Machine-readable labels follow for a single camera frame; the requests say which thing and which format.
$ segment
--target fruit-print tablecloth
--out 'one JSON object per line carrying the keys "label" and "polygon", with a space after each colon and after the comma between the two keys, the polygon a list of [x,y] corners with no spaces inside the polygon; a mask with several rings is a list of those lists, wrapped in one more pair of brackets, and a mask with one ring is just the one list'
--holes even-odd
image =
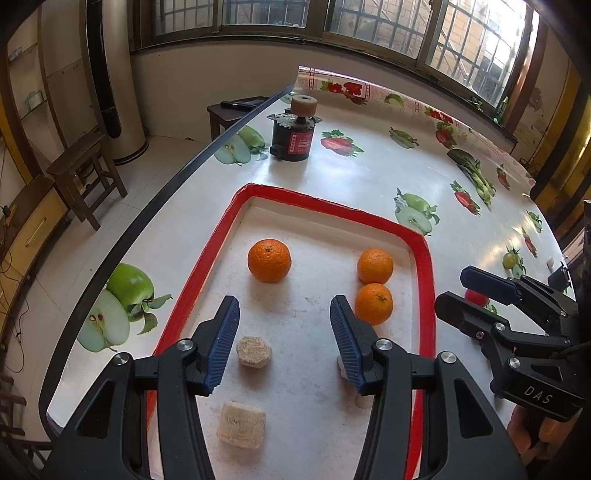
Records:
{"label": "fruit-print tablecloth", "polygon": [[[286,95],[252,118],[178,188],[123,257],[136,268],[119,269],[105,282],[103,302],[90,311],[80,341],[72,346],[48,409],[59,426],[111,359],[111,349],[134,358],[152,354],[203,247],[233,195],[247,183],[364,210],[425,235],[436,294],[463,295],[459,275],[470,264],[500,276],[527,273],[544,282],[551,273],[547,260],[553,258],[554,268],[560,265],[560,248],[527,195],[533,180],[469,126],[416,99],[321,70],[300,68],[294,92],[319,102],[322,122],[316,125],[310,157],[291,163],[269,154],[273,122],[267,116],[284,112],[290,102]],[[516,253],[511,271],[502,265],[508,250]],[[136,287],[127,291],[125,283],[133,279]],[[541,333],[514,307],[494,302],[488,307],[514,329]],[[455,352],[507,422],[512,405],[493,397],[479,345],[440,321],[436,335],[437,352]]]}

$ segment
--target window sill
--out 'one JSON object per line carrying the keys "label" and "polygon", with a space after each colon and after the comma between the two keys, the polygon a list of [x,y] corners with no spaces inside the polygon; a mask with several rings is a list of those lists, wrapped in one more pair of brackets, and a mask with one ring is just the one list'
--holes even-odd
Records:
{"label": "window sill", "polygon": [[457,95],[446,89],[442,86],[437,79],[432,77],[427,77],[417,71],[409,68],[408,66],[404,66],[393,62],[391,60],[384,59],[380,56],[374,55],[372,53],[368,53],[367,51],[357,50],[355,48],[346,47],[343,45],[335,44],[333,42],[329,42],[326,40],[321,40],[318,38],[307,38],[307,37],[294,37],[294,36],[287,36],[287,35],[270,35],[266,34],[236,34],[236,35],[227,35],[221,33],[212,33],[208,35],[203,35],[201,37],[193,37],[193,38],[183,38],[179,40],[172,40],[166,41],[163,43],[157,43],[150,45],[148,47],[139,48],[135,51],[132,51],[131,54],[140,54],[151,50],[156,50],[159,48],[166,48],[166,47],[174,47],[183,44],[191,44],[191,43],[210,43],[210,42],[218,42],[218,41],[267,41],[267,42],[274,42],[274,43],[289,43],[295,44],[300,46],[314,46],[325,48],[331,51],[337,51],[339,53],[346,53],[356,57],[359,57],[364,60],[371,61],[377,65],[387,67],[392,69],[398,73],[406,75],[408,77],[413,78],[414,80],[418,80],[424,85],[427,85],[438,92],[446,95],[448,98],[454,100],[456,103],[461,105],[462,107],[469,110],[471,113],[480,117],[483,121],[485,121],[490,127],[500,133],[504,138],[506,138],[513,146],[517,144],[517,139],[508,132],[502,125],[496,123],[486,112],[479,110],[477,107],[472,105],[463,97]]}

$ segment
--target metal screw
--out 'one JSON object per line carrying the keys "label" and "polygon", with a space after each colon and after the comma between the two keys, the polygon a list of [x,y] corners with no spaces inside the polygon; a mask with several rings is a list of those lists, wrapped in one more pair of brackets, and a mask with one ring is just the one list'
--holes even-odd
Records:
{"label": "metal screw", "polygon": [[441,352],[441,360],[447,364],[454,364],[456,363],[457,357],[455,353]]}
{"label": "metal screw", "polygon": [[115,365],[125,365],[127,362],[129,362],[129,354],[122,352],[122,353],[118,353],[117,355],[115,355],[113,357],[113,363]]}
{"label": "metal screw", "polygon": [[186,352],[187,350],[190,350],[191,348],[193,348],[193,341],[189,340],[188,338],[183,338],[182,340],[179,340],[177,342],[177,348],[179,350],[181,350],[182,352]]}
{"label": "metal screw", "polygon": [[375,346],[378,347],[379,350],[391,350],[394,345],[387,338],[380,338],[375,342]]}

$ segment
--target white wall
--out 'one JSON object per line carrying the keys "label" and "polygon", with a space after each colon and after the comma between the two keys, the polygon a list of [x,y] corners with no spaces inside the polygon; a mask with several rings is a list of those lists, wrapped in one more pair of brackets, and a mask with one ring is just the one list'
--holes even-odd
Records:
{"label": "white wall", "polygon": [[66,143],[96,126],[82,65],[80,0],[46,0],[41,38],[51,100]]}
{"label": "white wall", "polygon": [[295,81],[299,65],[392,88],[454,116],[507,151],[513,147],[486,121],[437,90],[370,61],[326,48],[223,41],[159,48],[132,56],[139,111],[150,133],[207,142],[208,105],[274,95]]}
{"label": "white wall", "polygon": [[10,205],[25,186],[4,141],[0,142],[0,206]]}
{"label": "white wall", "polygon": [[569,72],[569,56],[566,54],[551,28],[548,29],[546,50],[535,83],[536,98],[530,100],[515,129],[518,144],[512,152],[515,159],[528,164],[547,136]]}

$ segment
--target cabinet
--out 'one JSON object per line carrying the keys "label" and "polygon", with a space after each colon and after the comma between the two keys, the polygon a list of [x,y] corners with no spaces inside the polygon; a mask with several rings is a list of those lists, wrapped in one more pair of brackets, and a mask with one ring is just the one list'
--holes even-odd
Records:
{"label": "cabinet", "polygon": [[67,212],[44,176],[66,148],[51,102],[41,44],[41,7],[0,45],[0,342],[23,283]]}
{"label": "cabinet", "polygon": [[53,182],[38,175],[18,193],[10,206],[13,212],[0,222],[2,270],[0,271],[0,338],[4,338],[7,314],[31,266],[67,207]]}

